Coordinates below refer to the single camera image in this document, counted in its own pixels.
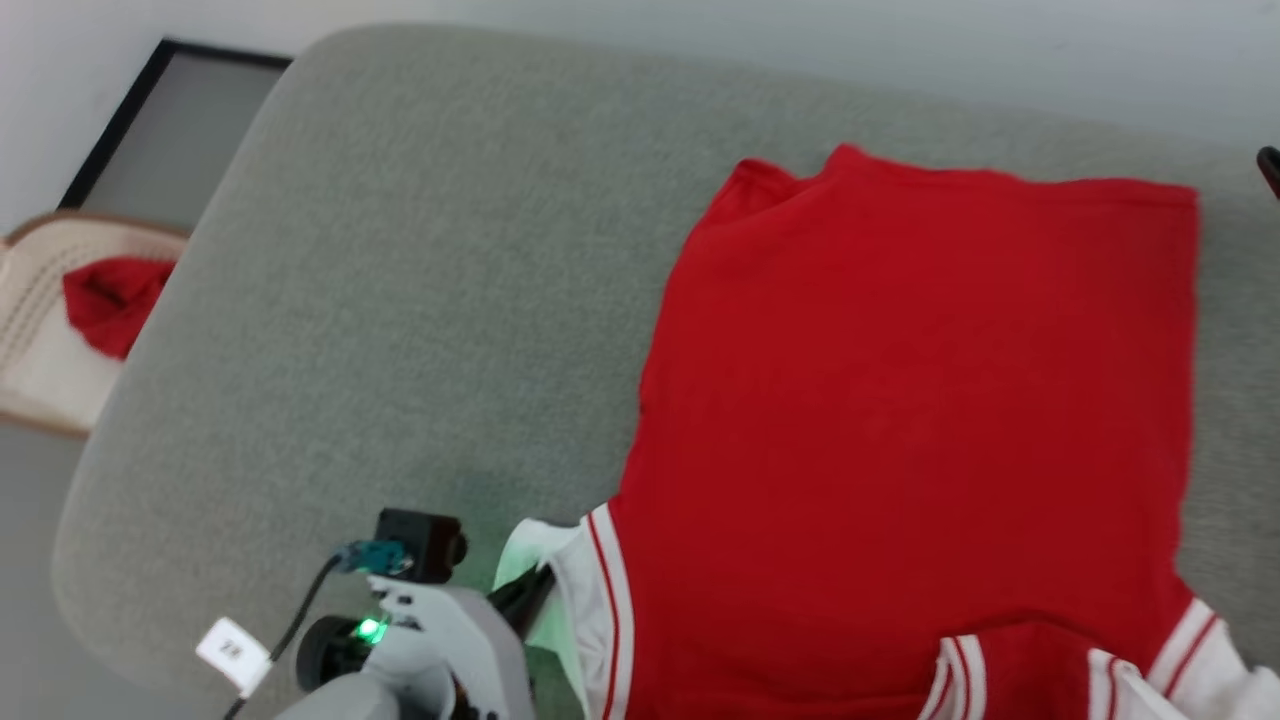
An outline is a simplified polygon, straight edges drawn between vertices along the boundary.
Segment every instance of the cable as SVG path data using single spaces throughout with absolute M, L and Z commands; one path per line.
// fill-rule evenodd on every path
M 302 628 L 302 623 L 307 619 L 307 611 L 311 610 L 311 603 L 315 602 L 316 594 L 320 593 L 320 585 L 324 584 L 329 573 L 343 561 L 343 555 L 340 552 L 334 553 L 325 564 L 324 568 L 316 574 L 316 578 L 311 580 L 311 588 L 307 589 L 306 597 L 302 598 L 302 605 L 298 606 L 298 611 L 293 615 L 293 621 L 289 623 L 289 628 L 284 630 L 284 635 L 280 637 L 280 642 L 275 643 L 275 650 L 271 651 L 270 665 L 275 665 L 280 657 L 284 656 L 284 651 L 289 648 L 289 643 L 293 642 L 293 637 L 298 634 L 298 629 Z M 232 720 L 239 711 L 244 707 L 244 702 L 248 698 L 237 698 L 234 703 L 227 710 L 227 715 L 223 720 Z

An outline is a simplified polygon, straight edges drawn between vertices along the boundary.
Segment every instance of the white wall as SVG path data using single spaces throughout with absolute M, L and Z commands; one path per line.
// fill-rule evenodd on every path
M 163 33 L 293 54 L 410 19 L 1280 142 L 1280 0 L 0 0 L 0 232 L 56 204 Z
M 445 19 L 713 55 L 1240 145 L 1280 143 L 1280 0 L 220 0 L 184 36 L 296 53 Z
M 58 205 L 160 41 L 154 0 L 0 0 L 0 234 Z

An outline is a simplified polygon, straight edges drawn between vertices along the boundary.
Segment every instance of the white label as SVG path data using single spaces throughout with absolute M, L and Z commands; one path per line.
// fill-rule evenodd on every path
M 271 655 L 253 635 L 227 618 L 214 623 L 205 639 L 196 646 L 196 655 L 227 675 L 248 697 L 271 669 Z

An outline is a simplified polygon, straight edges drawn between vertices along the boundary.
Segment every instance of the gray floor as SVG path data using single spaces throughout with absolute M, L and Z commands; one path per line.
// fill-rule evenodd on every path
M 192 228 L 279 70 L 177 56 L 84 209 Z M 49 559 L 82 443 L 0 424 L 0 717 L 220 717 L 156 697 L 91 657 L 54 607 Z M 228 698 L 232 697 L 228 684 Z
M 174 56 L 83 208 L 195 227 L 280 73 Z
M 83 445 L 0 425 L 0 717 L 160 720 L 212 717 L 143 692 L 91 657 L 54 607 L 49 557 Z

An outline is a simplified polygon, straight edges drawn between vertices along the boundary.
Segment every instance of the blue connector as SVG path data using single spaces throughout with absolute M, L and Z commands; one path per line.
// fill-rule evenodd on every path
M 369 573 L 371 575 L 398 575 L 413 565 L 404 546 L 394 541 L 361 541 L 338 548 L 335 573 Z

